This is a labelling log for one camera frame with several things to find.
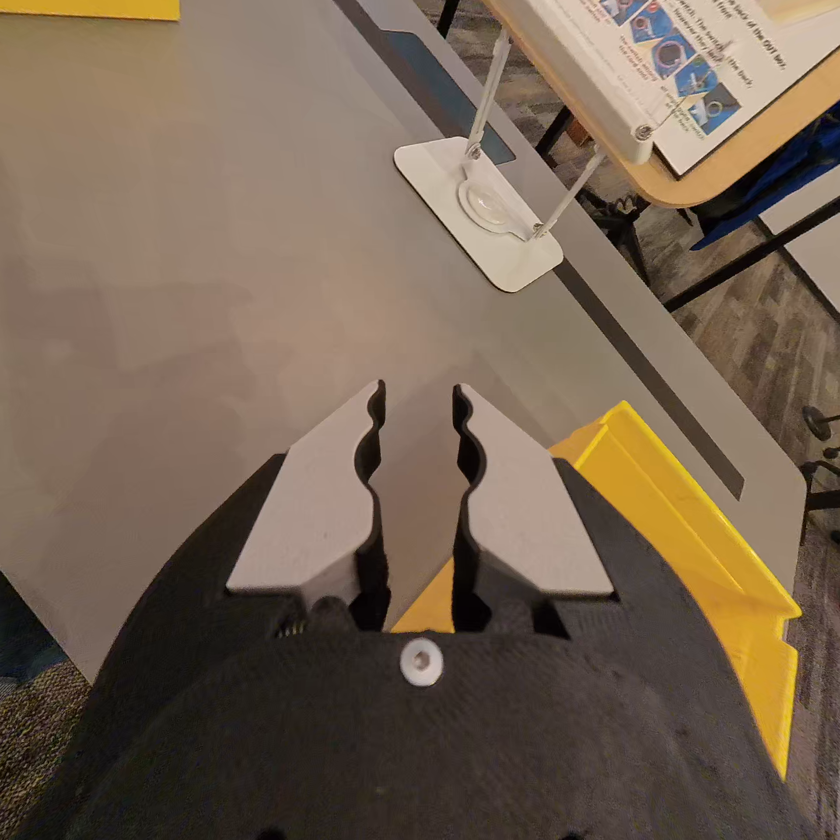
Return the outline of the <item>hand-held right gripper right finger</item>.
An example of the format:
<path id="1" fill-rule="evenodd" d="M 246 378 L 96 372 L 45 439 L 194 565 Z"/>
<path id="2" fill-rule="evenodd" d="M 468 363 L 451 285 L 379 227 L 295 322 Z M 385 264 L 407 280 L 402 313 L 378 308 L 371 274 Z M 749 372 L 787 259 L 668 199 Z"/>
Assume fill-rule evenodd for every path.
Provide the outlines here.
<path id="1" fill-rule="evenodd" d="M 549 630 L 555 601 L 608 600 L 615 586 L 548 449 L 472 386 L 453 390 L 457 465 L 468 486 L 458 509 L 451 614 L 481 632 L 504 602 Z"/>

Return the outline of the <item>black office chair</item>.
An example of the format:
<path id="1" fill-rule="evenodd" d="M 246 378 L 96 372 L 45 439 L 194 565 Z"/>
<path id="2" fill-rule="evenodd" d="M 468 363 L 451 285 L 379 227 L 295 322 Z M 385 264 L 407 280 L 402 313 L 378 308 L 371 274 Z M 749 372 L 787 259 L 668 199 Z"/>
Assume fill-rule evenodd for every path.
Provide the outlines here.
<path id="1" fill-rule="evenodd" d="M 815 406 L 804 406 L 802 418 L 811 434 L 821 443 L 826 443 L 833 436 L 832 424 L 838 422 L 839 415 L 827 416 Z M 803 520 L 801 526 L 800 544 L 805 540 L 809 515 L 815 511 L 831 511 L 839 509 L 839 489 L 813 490 L 813 480 L 819 469 L 839 477 L 839 446 L 825 448 L 822 458 L 804 462 L 800 466 L 800 472 L 805 480 L 806 496 Z"/>

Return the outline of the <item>printed instruction sheet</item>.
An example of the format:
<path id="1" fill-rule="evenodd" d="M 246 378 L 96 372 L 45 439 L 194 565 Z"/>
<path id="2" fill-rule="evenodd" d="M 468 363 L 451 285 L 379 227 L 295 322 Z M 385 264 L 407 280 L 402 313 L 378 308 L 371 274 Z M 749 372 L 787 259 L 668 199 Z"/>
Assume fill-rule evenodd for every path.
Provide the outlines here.
<path id="1" fill-rule="evenodd" d="M 549 46 L 677 177 L 838 51 L 838 2 L 542 2 Z"/>

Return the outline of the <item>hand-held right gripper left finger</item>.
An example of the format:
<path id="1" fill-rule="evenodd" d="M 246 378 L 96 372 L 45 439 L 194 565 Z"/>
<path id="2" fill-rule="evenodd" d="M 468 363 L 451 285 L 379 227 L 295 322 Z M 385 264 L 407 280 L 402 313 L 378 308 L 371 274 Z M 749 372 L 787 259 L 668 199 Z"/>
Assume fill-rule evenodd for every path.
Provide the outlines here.
<path id="1" fill-rule="evenodd" d="M 284 454 L 226 582 L 232 595 L 340 599 L 359 629 L 383 629 L 391 602 L 380 499 L 385 383 L 365 385 Z"/>

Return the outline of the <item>blue fabric bag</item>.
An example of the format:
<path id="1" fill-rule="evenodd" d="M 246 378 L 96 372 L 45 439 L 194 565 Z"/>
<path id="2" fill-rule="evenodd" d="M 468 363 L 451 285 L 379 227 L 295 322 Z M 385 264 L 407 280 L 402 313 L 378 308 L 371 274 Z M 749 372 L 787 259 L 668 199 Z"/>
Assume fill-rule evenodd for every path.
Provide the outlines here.
<path id="1" fill-rule="evenodd" d="M 753 221 L 839 163 L 839 103 L 710 201 L 693 206 L 702 238 L 699 250 Z"/>

